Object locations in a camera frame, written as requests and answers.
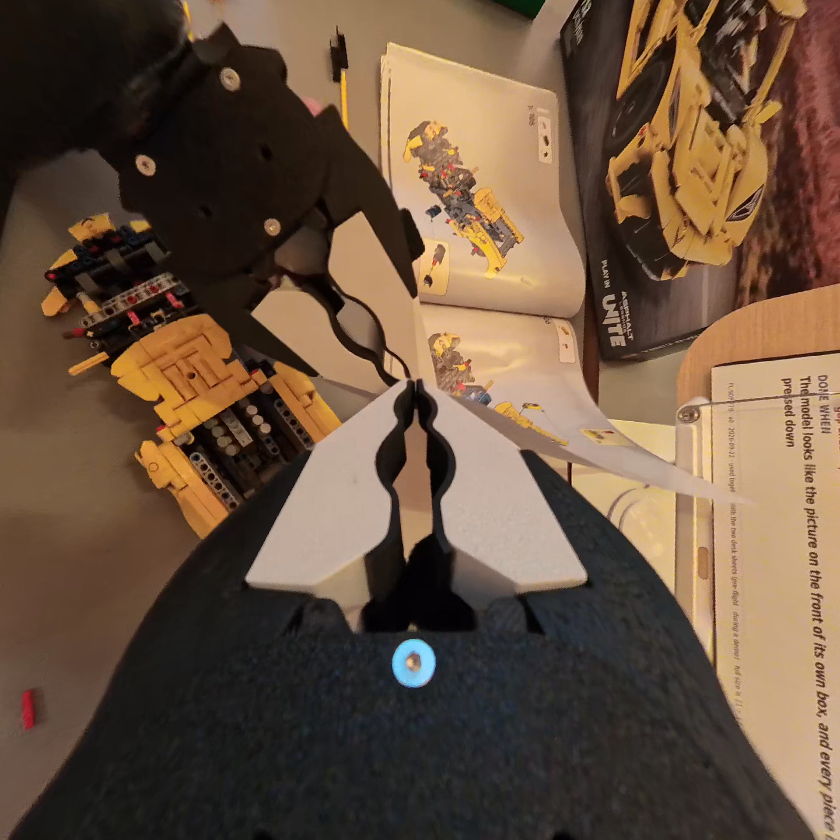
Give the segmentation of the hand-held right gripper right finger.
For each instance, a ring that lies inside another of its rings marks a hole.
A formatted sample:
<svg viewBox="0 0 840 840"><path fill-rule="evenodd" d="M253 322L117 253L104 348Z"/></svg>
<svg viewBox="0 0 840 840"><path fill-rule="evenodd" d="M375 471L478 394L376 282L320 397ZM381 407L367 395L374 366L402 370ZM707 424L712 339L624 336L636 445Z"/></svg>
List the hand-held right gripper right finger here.
<svg viewBox="0 0 840 840"><path fill-rule="evenodd" d="M483 610L501 598L585 584L587 572L520 448L423 381L416 411L448 588Z"/></svg>

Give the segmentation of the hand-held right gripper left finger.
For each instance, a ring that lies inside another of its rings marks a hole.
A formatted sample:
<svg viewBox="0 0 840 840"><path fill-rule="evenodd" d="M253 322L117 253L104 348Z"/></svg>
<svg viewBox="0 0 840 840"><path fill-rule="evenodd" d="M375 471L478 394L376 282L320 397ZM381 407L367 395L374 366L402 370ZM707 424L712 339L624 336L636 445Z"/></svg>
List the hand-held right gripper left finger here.
<svg viewBox="0 0 840 840"><path fill-rule="evenodd" d="M316 444L247 572L249 587L344 610L390 597L406 566L394 484L414 397L414 383L399 381Z"/></svg>

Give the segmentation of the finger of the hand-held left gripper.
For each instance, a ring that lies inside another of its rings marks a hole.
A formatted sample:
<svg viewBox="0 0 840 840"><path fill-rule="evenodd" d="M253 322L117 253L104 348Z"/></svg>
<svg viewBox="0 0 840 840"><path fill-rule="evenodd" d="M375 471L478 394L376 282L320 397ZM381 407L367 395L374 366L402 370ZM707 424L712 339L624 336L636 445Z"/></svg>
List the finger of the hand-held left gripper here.
<svg viewBox="0 0 840 840"><path fill-rule="evenodd" d="M251 316L321 378L366 394L382 394L398 378L373 350L354 341L316 296L297 288L266 295Z"/></svg>
<svg viewBox="0 0 840 840"><path fill-rule="evenodd" d="M329 275L350 313L339 316L351 339L382 362L385 373L420 380L428 373L421 347L424 326L419 300L385 252L362 212L332 233Z"/></svg>

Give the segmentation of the instruction booklet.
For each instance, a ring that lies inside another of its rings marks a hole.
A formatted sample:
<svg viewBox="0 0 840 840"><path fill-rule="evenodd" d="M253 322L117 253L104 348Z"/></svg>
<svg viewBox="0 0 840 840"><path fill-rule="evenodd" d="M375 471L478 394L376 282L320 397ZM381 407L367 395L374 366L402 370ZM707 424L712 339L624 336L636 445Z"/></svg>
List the instruction booklet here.
<svg viewBox="0 0 840 840"><path fill-rule="evenodd" d="M555 95L420 50L381 58L381 166L415 263L432 385L520 449L678 494L747 498L627 438L587 390L585 270L560 207Z"/></svg>

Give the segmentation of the yellow toy brick car model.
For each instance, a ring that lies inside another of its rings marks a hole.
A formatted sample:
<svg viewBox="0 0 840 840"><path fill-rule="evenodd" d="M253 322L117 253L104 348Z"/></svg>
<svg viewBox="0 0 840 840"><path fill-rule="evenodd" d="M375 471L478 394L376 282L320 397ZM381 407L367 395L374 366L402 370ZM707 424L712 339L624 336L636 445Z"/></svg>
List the yellow toy brick car model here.
<svg viewBox="0 0 840 840"><path fill-rule="evenodd" d="M118 226L101 213L68 233L74 244L45 271L41 303L49 319L81 310L62 338L89 356L68 374L102 368L151 404L154 436L134 457L203 539L341 421L305 374L233 344L164 270L148 222Z"/></svg>

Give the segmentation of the yellow axle with black connector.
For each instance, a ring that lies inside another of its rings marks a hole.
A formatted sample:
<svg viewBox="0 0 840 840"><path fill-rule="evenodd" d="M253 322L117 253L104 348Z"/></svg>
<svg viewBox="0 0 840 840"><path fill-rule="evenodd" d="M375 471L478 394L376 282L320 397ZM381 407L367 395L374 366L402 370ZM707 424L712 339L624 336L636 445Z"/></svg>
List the yellow axle with black connector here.
<svg viewBox="0 0 840 840"><path fill-rule="evenodd" d="M349 96L347 79L347 73L349 69L349 54L345 35L337 28L335 29L334 38L330 42L329 54L331 61L332 81L339 87L339 110L341 120L344 128L346 130L349 130Z"/></svg>

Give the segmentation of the grey desk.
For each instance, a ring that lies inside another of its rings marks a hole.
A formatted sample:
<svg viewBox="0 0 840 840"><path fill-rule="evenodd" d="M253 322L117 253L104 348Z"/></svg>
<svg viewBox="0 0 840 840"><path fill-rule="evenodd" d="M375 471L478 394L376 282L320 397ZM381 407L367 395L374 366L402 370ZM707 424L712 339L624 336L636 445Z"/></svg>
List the grey desk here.
<svg viewBox="0 0 840 840"><path fill-rule="evenodd" d="M494 2L189 2L199 35L223 18L246 43L278 49L295 92L335 102L329 41L350 48L350 126L380 150L380 60L388 43L553 90L561 126L560 206L585 250L558 39L575 2L530 21ZM116 175L94 153L24 174L2 242L2 838L84 732L137 626L196 537L133 458L154 413L102 369L71 376L88 351L40 304L68 227L101 212L124 223ZM36 694L22 729L20 697Z"/></svg>

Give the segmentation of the black toy set box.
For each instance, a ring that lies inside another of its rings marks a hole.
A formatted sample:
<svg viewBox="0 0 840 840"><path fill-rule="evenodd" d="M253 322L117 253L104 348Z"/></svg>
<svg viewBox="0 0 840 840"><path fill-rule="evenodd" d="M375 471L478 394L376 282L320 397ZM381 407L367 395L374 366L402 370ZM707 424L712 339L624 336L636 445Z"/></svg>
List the black toy set box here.
<svg viewBox="0 0 840 840"><path fill-rule="evenodd" d="M838 284L838 1L579 2L560 44L604 360Z"/></svg>

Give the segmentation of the white sign stand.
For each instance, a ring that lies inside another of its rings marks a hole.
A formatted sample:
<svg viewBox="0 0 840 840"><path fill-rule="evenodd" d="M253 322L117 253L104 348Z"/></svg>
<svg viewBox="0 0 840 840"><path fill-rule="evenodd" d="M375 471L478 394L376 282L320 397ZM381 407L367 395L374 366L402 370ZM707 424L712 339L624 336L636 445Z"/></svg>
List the white sign stand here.
<svg viewBox="0 0 840 840"><path fill-rule="evenodd" d="M814 838L839 828L838 302L831 286L727 315L689 349L672 421L614 421L723 503L572 470L675 594Z"/></svg>

